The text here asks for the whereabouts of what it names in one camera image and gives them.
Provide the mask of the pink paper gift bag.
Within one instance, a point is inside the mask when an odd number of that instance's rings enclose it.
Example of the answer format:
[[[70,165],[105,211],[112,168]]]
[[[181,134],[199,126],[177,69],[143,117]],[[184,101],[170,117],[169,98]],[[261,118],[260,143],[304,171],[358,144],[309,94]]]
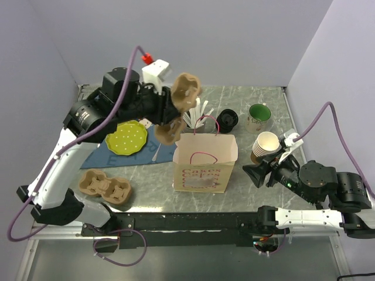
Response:
[[[173,183],[176,191],[224,193],[238,159],[236,138],[216,133],[183,133],[173,154]]]

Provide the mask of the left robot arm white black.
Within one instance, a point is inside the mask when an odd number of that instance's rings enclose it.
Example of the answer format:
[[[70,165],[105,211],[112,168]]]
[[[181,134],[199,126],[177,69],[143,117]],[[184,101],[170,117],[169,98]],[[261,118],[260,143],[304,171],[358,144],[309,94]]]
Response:
[[[176,142],[183,121],[173,90],[163,85],[170,70],[160,60],[140,73],[116,67],[104,75],[100,87],[72,106],[50,162],[32,184],[17,190],[20,199],[32,205],[36,222],[66,225],[80,221],[95,226],[102,235],[115,231],[116,220],[106,204],[87,201],[70,189],[73,174],[122,122],[146,118],[168,130],[162,143]]]

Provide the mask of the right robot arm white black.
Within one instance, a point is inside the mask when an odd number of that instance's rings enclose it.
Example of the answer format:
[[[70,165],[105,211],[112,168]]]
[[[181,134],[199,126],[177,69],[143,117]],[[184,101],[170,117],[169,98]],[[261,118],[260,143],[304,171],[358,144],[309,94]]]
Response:
[[[314,160],[300,165],[292,156],[283,162],[271,155],[257,165],[244,165],[253,184],[272,187],[279,183],[315,205],[315,210],[258,208],[256,226],[262,233],[293,228],[342,229],[350,238],[374,238],[374,200],[359,174],[337,172]]]

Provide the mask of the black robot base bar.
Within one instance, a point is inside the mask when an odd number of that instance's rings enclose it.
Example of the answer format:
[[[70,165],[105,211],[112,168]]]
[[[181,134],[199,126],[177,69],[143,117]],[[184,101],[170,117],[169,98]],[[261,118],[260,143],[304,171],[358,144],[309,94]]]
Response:
[[[144,245],[251,247],[254,237],[289,234],[288,228],[277,226],[273,207],[239,213],[116,213],[104,227],[84,224],[81,235],[118,238],[120,249]]]

